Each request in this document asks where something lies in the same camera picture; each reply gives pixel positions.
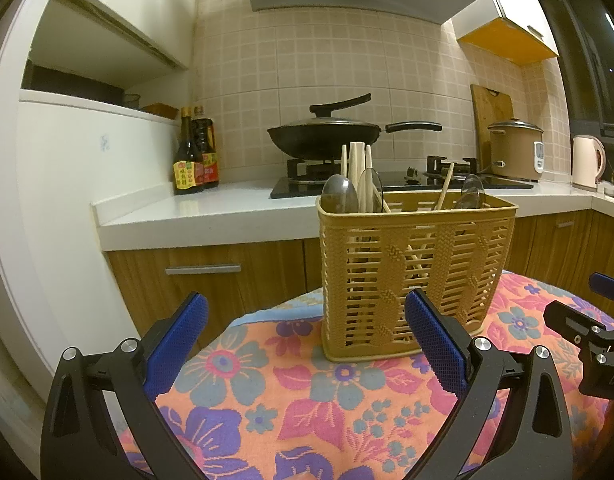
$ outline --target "countertop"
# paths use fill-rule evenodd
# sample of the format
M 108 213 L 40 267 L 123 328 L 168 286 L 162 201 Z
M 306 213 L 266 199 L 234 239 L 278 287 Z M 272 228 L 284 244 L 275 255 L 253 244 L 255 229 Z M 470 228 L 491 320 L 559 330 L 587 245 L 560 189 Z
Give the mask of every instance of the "countertop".
M 316 238 L 316 197 L 270 199 L 275 180 L 221 184 L 168 196 L 98 227 L 103 251 L 209 246 Z M 569 184 L 487 193 L 518 206 L 518 217 L 594 209 L 614 217 L 614 199 Z

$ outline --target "tablecloth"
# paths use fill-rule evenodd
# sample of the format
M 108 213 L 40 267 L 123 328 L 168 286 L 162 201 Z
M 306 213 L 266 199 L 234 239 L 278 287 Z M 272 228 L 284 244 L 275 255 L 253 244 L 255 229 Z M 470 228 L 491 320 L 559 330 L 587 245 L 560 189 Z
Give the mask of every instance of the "tablecloth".
M 552 352 L 568 406 L 575 464 L 589 459 L 607 401 L 578 392 L 578 349 L 547 328 L 545 306 L 571 305 L 614 330 L 614 320 L 560 288 L 503 273 L 482 334 L 499 349 Z M 210 480 L 401 479 L 456 398 L 424 355 L 335 364 L 321 346 L 322 290 L 233 322 L 182 368 L 156 404 Z M 499 392 L 466 468 L 481 463 L 506 400 Z M 148 470 L 129 430 L 130 462 Z

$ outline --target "tan plastic basket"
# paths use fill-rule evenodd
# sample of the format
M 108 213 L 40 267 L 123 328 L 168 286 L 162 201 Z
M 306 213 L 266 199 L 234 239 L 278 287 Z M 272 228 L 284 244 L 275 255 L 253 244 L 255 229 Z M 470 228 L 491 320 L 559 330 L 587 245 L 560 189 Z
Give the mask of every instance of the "tan plastic basket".
M 510 248 L 518 206 L 486 197 L 453 210 L 459 192 L 389 192 L 392 213 L 329 214 L 321 221 L 325 355 L 375 360 L 420 350 L 404 319 L 405 296 L 421 287 L 439 311 L 481 331 Z

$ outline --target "wooden cutting board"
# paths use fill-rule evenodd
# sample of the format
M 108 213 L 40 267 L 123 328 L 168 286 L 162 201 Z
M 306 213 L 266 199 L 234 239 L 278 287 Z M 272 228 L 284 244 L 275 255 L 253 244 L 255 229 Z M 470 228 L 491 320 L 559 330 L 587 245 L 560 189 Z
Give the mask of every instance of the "wooden cutting board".
M 479 171 L 482 171 L 492 164 L 492 146 L 487 126 L 511 119 L 514 108 L 507 94 L 479 85 L 472 85 L 472 100 L 478 136 Z

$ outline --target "black wok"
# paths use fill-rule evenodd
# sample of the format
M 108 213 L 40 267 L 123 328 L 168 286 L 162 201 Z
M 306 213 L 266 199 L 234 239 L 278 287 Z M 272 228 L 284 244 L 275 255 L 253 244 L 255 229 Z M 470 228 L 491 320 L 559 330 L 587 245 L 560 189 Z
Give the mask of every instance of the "black wok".
M 296 121 L 267 131 L 273 143 L 284 153 L 302 160 L 337 160 L 343 144 L 349 149 L 350 142 L 373 144 L 378 140 L 381 127 L 377 124 L 332 117 L 334 110 L 350 108 L 367 103 L 372 94 L 325 105 L 312 105 L 309 111 L 316 116 Z M 427 121 L 404 121 L 387 124 L 385 132 L 391 134 L 403 130 L 442 131 L 443 126 Z

